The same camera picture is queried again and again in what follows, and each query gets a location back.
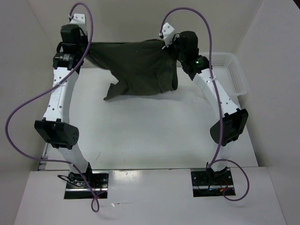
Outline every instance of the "white plastic basket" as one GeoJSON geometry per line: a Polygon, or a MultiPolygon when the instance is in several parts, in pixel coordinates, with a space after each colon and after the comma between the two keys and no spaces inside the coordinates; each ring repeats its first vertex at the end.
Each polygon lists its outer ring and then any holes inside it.
{"type": "MultiPolygon", "coordinates": [[[[207,58],[209,57],[208,52],[202,52],[200,54],[207,58]]],[[[247,93],[248,85],[245,75],[240,66],[240,62],[234,54],[213,52],[211,55],[211,64],[213,66],[214,75],[229,96],[240,96],[247,93]]]]}

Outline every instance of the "cable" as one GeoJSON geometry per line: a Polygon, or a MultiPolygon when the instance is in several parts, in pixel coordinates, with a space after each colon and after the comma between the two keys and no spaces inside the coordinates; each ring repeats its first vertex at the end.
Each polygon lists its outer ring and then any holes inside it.
{"type": "Polygon", "coordinates": [[[217,88],[217,85],[216,85],[216,82],[215,80],[213,79],[214,78],[214,75],[212,73],[212,66],[211,66],[211,53],[212,53],[212,38],[211,38],[211,31],[210,31],[210,26],[208,25],[208,22],[207,20],[204,18],[204,16],[198,12],[197,10],[193,9],[193,8],[189,8],[189,7],[178,7],[178,8],[175,8],[175,9],[172,9],[170,12],[167,13],[167,15],[165,15],[164,17],[164,20],[161,24],[161,27],[160,27],[160,31],[159,33],[162,33],[162,30],[163,30],[163,26],[165,24],[165,21],[166,19],[168,18],[168,16],[175,12],[175,11],[178,11],[178,10],[187,10],[187,11],[191,11],[191,12],[194,12],[196,13],[198,16],[200,16],[202,18],[202,20],[204,21],[205,25],[206,25],[206,28],[207,28],[207,31],[208,31],[208,36],[209,36],[209,40],[210,40],[210,51],[209,51],[209,69],[210,69],[210,77],[211,77],[211,80],[212,80],[212,83],[214,85],[214,88],[215,88],[215,92],[216,92],[216,96],[217,96],[217,104],[218,104],[218,107],[219,107],[219,116],[220,116],[220,136],[219,136],[219,141],[218,141],[218,145],[217,145],[217,150],[216,150],[216,153],[211,161],[211,163],[209,163],[207,165],[207,168],[210,168],[214,163],[216,162],[221,162],[221,161],[228,161],[228,162],[231,162],[233,164],[235,164],[238,168],[240,168],[242,170],[242,172],[244,173],[245,177],[246,177],[246,180],[247,180],[247,191],[246,193],[239,199],[230,199],[230,198],[227,198],[225,196],[225,192],[228,190],[225,190],[223,192],[223,196],[224,198],[226,198],[227,200],[229,201],[232,201],[232,202],[237,202],[239,200],[242,200],[243,198],[246,197],[246,195],[248,194],[249,192],[249,187],[250,187],[250,182],[249,182],[249,178],[247,176],[247,174],[245,173],[245,171],[243,170],[243,168],[241,168],[236,162],[233,162],[232,160],[229,160],[229,159],[217,159],[217,156],[220,152],[220,149],[221,149],[221,145],[222,145],[222,140],[223,140],[223,132],[224,132],[224,125],[223,125],[223,113],[222,113],[222,106],[221,106],[221,100],[220,100],[220,95],[219,95],[219,92],[218,92],[218,88],[217,88]]]}
{"type": "Polygon", "coordinates": [[[23,152],[22,150],[20,150],[20,149],[14,144],[14,142],[12,141],[12,139],[11,139],[11,137],[10,137],[10,135],[9,135],[9,132],[8,132],[9,122],[10,122],[10,120],[12,119],[13,115],[14,115],[17,111],[19,111],[19,110],[22,109],[24,106],[26,106],[27,104],[31,103],[32,101],[34,101],[34,100],[36,100],[36,99],[38,99],[38,98],[40,98],[40,97],[42,97],[42,96],[44,96],[44,95],[46,95],[46,94],[52,92],[52,91],[55,90],[56,88],[58,88],[62,83],[64,83],[64,82],[65,82],[65,81],[66,81],[66,80],[67,80],[67,79],[68,79],[68,78],[69,78],[69,77],[70,77],[70,76],[71,76],[71,75],[72,75],[72,74],[80,67],[80,65],[82,64],[82,62],[83,62],[85,56],[88,54],[88,51],[89,51],[89,49],[90,49],[90,45],[91,45],[91,42],[92,42],[92,38],[93,38],[93,31],[94,31],[93,17],[92,17],[92,14],[91,14],[91,11],[90,11],[89,7],[88,7],[85,3],[83,3],[83,2],[78,2],[78,3],[76,3],[76,4],[72,7],[72,9],[71,9],[71,11],[70,11],[70,15],[72,15],[73,10],[74,10],[77,6],[79,6],[79,5],[82,5],[82,6],[84,6],[84,7],[86,8],[86,10],[88,11],[89,17],[90,17],[90,38],[89,38],[89,43],[88,43],[88,45],[87,45],[87,47],[86,47],[86,49],[85,49],[85,51],[84,51],[84,53],[83,53],[81,59],[79,60],[78,64],[70,71],[70,73],[69,73],[65,78],[63,78],[63,79],[59,82],[59,84],[55,85],[54,87],[50,88],[49,90],[47,90],[47,91],[45,91],[45,92],[43,92],[43,93],[41,93],[41,94],[39,94],[39,95],[33,97],[32,99],[30,99],[30,100],[24,102],[23,104],[21,104],[20,106],[16,107],[16,108],[11,112],[11,114],[8,116],[8,118],[7,118],[7,121],[6,121],[6,124],[5,124],[5,135],[6,135],[6,138],[8,139],[8,142],[12,145],[12,147],[13,147],[15,150],[17,150],[21,155],[23,155],[23,156],[25,156],[25,157],[27,157],[27,158],[30,158],[30,159],[36,160],[36,161],[66,163],[66,164],[72,165],[72,166],[78,171],[78,173],[80,174],[80,176],[82,177],[82,179],[84,180],[84,182],[86,183],[88,189],[91,191],[91,193],[92,193],[92,195],[93,195],[93,197],[94,197],[94,198],[93,198],[93,201],[92,201],[92,203],[91,203],[91,208],[92,208],[92,210],[93,210],[94,212],[99,212],[100,206],[99,206],[99,201],[98,201],[97,195],[95,194],[95,192],[94,192],[93,189],[91,188],[90,184],[89,184],[88,181],[86,180],[86,178],[85,178],[85,176],[83,175],[83,173],[79,170],[79,168],[78,168],[76,165],[74,165],[74,164],[71,163],[71,162],[64,161],[64,160],[40,159],[40,158],[37,158],[37,157],[33,157],[33,156],[30,156],[30,155],[27,155],[25,152],[23,152]],[[94,209],[94,206],[93,206],[94,201],[96,201],[96,204],[97,204],[97,208],[96,208],[96,209],[94,209]]]}

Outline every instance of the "black wire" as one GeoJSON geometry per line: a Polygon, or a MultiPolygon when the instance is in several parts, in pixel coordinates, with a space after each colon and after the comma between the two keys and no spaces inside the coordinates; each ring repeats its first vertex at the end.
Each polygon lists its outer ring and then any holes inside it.
{"type": "Polygon", "coordinates": [[[81,30],[81,32],[84,35],[84,37],[87,37],[86,34],[84,33],[83,29],[81,27],[79,27],[79,29],[81,30]]]}
{"type": "Polygon", "coordinates": [[[173,36],[173,38],[172,38],[172,43],[174,42],[174,38],[175,38],[175,36],[176,36],[177,34],[179,34],[179,35],[180,35],[180,33],[176,33],[176,34],[174,34],[174,36],[173,36]]]}

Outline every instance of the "white table surface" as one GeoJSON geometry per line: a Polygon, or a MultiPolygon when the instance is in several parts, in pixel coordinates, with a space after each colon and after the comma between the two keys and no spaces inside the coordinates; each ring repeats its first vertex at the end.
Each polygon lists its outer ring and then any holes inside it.
{"type": "MultiPolygon", "coordinates": [[[[166,169],[205,167],[217,144],[210,128],[217,118],[201,90],[181,68],[176,91],[149,97],[120,96],[104,101],[109,71],[82,69],[70,107],[79,128],[79,147],[93,169],[166,169]]],[[[63,159],[50,145],[49,159],[63,159]]],[[[258,166],[247,128],[230,149],[241,166],[258,166]]],[[[67,165],[47,163],[46,170],[67,165]]]]}
{"type": "MultiPolygon", "coordinates": [[[[63,199],[66,183],[57,175],[67,171],[31,172],[15,225],[285,225],[267,169],[245,171],[250,191],[240,202],[194,198],[188,169],[110,171],[99,213],[92,212],[91,199],[63,199]]],[[[232,178],[236,197],[242,196],[244,175],[233,168],[232,178]]]]}

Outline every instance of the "dark green cloth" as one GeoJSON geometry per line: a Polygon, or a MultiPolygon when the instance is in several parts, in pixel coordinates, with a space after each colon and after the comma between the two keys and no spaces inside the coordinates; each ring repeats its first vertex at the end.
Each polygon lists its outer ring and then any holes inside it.
{"type": "Polygon", "coordinates": [[[133,43],[92,43],[86,57],[92,64],[109,69],[118,79],[111,84],[104,100],[118,95],[149,96],[176,90],[176,59],[161,40],[133,43]]]}

